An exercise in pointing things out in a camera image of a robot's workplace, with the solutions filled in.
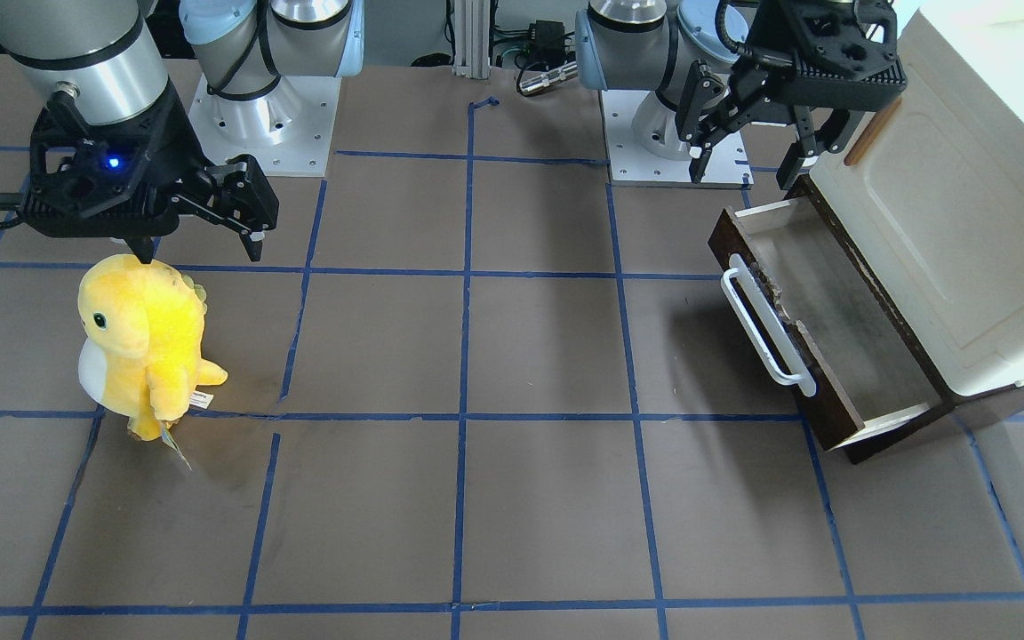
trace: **tag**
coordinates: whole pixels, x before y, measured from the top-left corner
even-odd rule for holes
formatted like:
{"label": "tag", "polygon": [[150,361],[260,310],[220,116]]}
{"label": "tag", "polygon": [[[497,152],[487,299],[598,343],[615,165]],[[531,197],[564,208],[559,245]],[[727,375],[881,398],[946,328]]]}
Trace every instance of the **tag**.
{"label": "tag", "polygon": [[181,450],[179,450],[179,445],[176,444],[176,441],[172,440],[172,434],[168,433],[168,426],[163,422],[160,422],[160,440],[163,440],[168,447],[175,451],[176,455],[179,455],[179,459],[184,462],[188,471],[193,470],[193,465],[187,462],[187,458],[184,458],[184,454]]}
{"label": "tag", "polygon": [[203,390],[194,390],[191,395],[187,397],[187,403],[200,409],[208,409],[208,404],[212,404],[212,397],[215,396],[211,393],[204,393]]}

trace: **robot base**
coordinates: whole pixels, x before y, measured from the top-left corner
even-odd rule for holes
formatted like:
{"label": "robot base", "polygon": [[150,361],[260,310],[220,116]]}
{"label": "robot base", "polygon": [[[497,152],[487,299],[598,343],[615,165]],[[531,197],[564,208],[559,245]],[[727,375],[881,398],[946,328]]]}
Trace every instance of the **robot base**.
{"label": "robot base", "polygon": [[740,189],[752,185],[749,157],[740,133],[732,133],[714,148],[706,177],[690,182],[690,159],[664,159],[643,148],[631,126],[650,91],[612,89],[600,92],[606,152],[610,159],[610,182],[618,185],[679,185],[703,189]]}
{"label": "robot base", "polygon": [[222,164],[240,154],[251,154],[259,160],[268,177],[325,177],[330,140],[334,134],[334,115],[338,113],[341,78],[293,77],[282,81],[289,82],[304,101],[305,115],[301,115],[295,129],[290,131],[293,135],[288,135],[276,144],[243,145],[228,140],[220,132],[219,121],[212,113],[211,96],[208,96],[207,78],[200,77],[187,117],[208,159]]}

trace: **white drawer handle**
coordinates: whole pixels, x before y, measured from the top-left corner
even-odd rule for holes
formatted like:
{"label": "white drawer handle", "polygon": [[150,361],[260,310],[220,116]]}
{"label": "white drawer handle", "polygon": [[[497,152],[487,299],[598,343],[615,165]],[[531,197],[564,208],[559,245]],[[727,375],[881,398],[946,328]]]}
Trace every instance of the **white drawer handle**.
{"label": "white drawer handle", "polygon": [[[732,288],[734,279],[740,284],[744,297],[748,297],[749,303],[753,305],[753,311],[757,312],[761,324],[765,325],[765,331],[769,333],[772,344],[777,345],[780,359],[784,360],[784,364],[793,371],[792,374],[781,372],[776,357],[772,355],[772,352],[769,351],[769,345],[765,343],[765,337],[761,336],[757,325],[753,324],[753,318],[749,315],[749,309],[744,308],[744,303],[737,295],[736,289]],[[812,379],[812,374],[809,374],[805,361],[801,359],[792,339],[784,332],[784,326],[780,324],[780,318],[777,317],[776,312],[772,311],[765,295],[757,287],[757,281],[753,279],[751,270],[744,265],[744,260],[738,254],[729,256],[729,270],[722,275],[722,291],[726,295],[726,299],[729,300],[729,304],[732,305],[732,311],[737,315],[737,321],[740,321],[744,333],[749,335],[753,348],[757,349],[757,356],[760,356],[761,364],[765,365],[769,376],[777,384],[797,385],[805,397],[816,395],[816,381]]]}

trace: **wooden drawer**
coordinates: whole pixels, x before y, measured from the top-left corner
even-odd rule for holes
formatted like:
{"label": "wooden drawer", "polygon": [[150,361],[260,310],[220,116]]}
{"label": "wooden drawer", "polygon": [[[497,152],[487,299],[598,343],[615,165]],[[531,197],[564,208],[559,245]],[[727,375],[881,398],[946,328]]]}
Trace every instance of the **wooden drawer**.
{"label": "wooden drawer", "polygon": [[773,380],[796,388],[824,449],[890,432],[946,395],[829,221],[812,200],[797,198],[726,210],[711,236],[734,311]]}

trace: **yellow plush toy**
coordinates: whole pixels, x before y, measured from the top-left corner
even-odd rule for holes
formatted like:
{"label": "yellow plush toy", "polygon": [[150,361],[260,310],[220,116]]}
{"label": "yellow plush toy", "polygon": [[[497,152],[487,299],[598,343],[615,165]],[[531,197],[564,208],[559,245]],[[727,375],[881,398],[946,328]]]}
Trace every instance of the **yellow plush toy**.
{"label": "yellow plush toy", "polygon": [[163,437],[176,449],[168,428],[187,410],[193,390],[227,380],[227,372],[200,357],[204,299],[204,288],[175,268],[131,255],[102,259],[81,281],[86,339],[78,380],[97,403],[129,416],[140,440]]}

